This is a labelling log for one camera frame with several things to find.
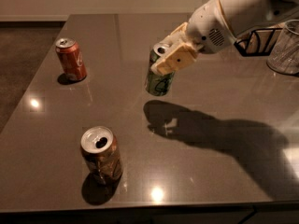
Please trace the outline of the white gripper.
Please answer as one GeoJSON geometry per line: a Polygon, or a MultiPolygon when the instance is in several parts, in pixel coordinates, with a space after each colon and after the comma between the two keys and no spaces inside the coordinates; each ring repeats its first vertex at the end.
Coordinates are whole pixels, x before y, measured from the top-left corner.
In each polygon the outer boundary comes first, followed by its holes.
{"type": "Polygon", "coordinates": [[[209,0],[196,9],[188,23],[183,22],[159,42],[169,48],[151,67],[156,75],[177,72],[196,61],[198,53],[191,42],[204,54],[217,53],[235,42],[235,35],[227,22],[220,0],[209,0]]]}

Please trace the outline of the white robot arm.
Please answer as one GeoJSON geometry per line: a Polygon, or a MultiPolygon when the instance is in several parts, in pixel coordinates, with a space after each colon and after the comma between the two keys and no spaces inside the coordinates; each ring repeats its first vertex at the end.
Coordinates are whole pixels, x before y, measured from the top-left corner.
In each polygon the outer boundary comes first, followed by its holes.
{"type": "Polygon", "coordinates": [[[160,42],[165,52],[151,71],[164,76],[187,67],[256,28],[295,18],[298,6],[299,0],[209,0],[160,42]]]}

